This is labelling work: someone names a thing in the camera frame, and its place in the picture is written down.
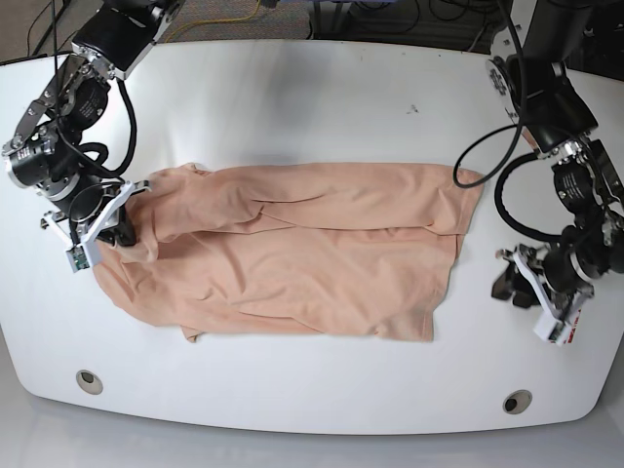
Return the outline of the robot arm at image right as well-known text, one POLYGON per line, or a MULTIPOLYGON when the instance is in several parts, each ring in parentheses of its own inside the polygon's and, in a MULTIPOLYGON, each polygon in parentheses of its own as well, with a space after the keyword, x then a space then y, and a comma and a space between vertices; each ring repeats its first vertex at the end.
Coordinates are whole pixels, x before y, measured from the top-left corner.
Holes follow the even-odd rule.
POLYGON ((494 188, 494 205, 516 232, 541 242, 502 251, 506 270, 494 282, 492 297, 528 309, 540 306, 535 330, 551 342, 562 340, 594 281, 623 271, 623 183, 602 142, 592 140, 598 122, 566 73, 565 61, 583 36, 594 1, 535 1, 529 20, 496 33, 489 79, 510 118, 521 125, 532 150, 511 161, 494 188), (556 158, 555 192, 573 223, 547 234, 515 220, 503 203, 513 171, 539 158, 556 158))

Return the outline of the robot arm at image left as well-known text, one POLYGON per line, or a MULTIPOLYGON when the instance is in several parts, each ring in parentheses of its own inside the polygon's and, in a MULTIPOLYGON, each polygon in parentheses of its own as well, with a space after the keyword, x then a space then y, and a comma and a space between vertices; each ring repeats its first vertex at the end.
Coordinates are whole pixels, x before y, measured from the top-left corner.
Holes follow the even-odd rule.
POLYGON ((77 31, 71 53, 55 64, 53 78, 2 149, 14 184, 37 188, 58 208, 72 247, 122 191, 122 175, 137 147, 137 117, 125 81, 182 6, 180 1, 103 2, 77 31), (108 169, 106 145, 82 136, 103 115, 113 85, 128 113, 130 137, 120 165, 108 169))

